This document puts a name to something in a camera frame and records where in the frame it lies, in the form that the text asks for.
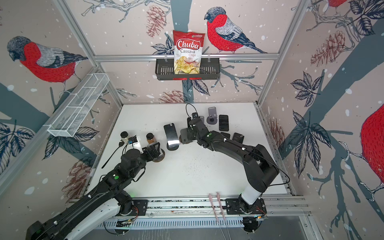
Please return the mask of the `black smartphone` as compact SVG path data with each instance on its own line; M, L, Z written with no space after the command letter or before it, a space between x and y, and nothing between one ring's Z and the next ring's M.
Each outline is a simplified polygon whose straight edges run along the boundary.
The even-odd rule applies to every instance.
M229 131L229 116L228 115L219 115L219 130L221 132Z
M234 133L232 140L242 144L244 142L245 136L239 133Z

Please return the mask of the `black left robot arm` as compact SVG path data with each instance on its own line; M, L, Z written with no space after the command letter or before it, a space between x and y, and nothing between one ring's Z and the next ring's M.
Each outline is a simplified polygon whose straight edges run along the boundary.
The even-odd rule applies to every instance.
M98 184L72 206L45 223L33 223L26 232L27 240L80 240L114 216L127 217L133 223L147 211L147 200L133 200L125 191L145 173L146 164L164 155L160 143L142 150L130 149L121 162L101 176Z

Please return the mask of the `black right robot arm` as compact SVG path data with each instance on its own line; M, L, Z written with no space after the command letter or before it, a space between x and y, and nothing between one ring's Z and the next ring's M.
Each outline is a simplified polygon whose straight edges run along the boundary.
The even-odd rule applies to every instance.
M260 144L244 145L210 131L200 118L188 117L187 126L181 130L182 143L197 141L201 147L222 153L243 165L248 185L240 194L238 204L243 212L249 212L280 173L267 149Z

